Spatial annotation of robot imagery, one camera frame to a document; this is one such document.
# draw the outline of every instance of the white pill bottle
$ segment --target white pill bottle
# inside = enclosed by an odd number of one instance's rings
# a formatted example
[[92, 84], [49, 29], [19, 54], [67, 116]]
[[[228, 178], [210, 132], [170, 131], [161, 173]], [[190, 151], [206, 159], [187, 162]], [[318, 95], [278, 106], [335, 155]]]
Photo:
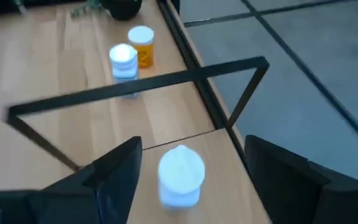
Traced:
[[[137, 51], [131, 45], [119, 44], [109, 52], [112, 78], [115, 83], [129, 82], [139, 78], [137, 66]], [[125, 95], [126, 98], [134, 98], [138, 93]]]
[[205, 178], [202, 158], [180, 145], [163, 155], [158, 164], [158, 197], [163, 208], [190, 208], [200, 199]]

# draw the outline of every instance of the gray floor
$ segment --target gray floor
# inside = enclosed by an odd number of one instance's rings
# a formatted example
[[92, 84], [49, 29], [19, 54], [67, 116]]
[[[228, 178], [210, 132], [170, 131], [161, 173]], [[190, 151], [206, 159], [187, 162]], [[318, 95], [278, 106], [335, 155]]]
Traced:
[[[305, 0], [250, 2], [259, 10]], [[202, 11], [196, 3], [192, 10], [195, 7]], [[183, 10], [182, 15], [191, 17]], [[270, 14], [265, 19], [358, 120], [358, 1]], [[243, 136], [260, 136], [358, 179], [358, 135], [254, 17], [189, 27], [188, 31], [207, 65], [259, 55], [271, 63], [237, 121]], [[215, 78], [230, 110], [251, 74]]]

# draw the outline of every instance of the wooden tabletop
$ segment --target wooden tabletop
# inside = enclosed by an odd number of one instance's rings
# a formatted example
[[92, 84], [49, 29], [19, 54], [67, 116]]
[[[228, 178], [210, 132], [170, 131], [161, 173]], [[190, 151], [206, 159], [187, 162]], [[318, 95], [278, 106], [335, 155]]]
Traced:
[[[205, 180], [198, 204], [172, 212], [158, 200], [158, 162], [168, 150], [184, 144], [205, 163]], [[242, 162], [225, 129], [202, 134], [143, 152], [139, 183], [128, 223], [269, 223]]]
[[[127, 42], [137, 25], [155, 31], [155, 65], [140, 69], [140, 78], [186, 70], [155, 0], [144, 0], [137, 17], [126, 22], [103, 12], [71, 19], [78, 5], [0, 16], [0, 189], [41, 188], [71, 173], [2, 122], [7, 105], [113, 84], [109, 49]], [[192, 83], [24, 120], [79, 165], [135, 135], [148, 148], [214, 129]]]

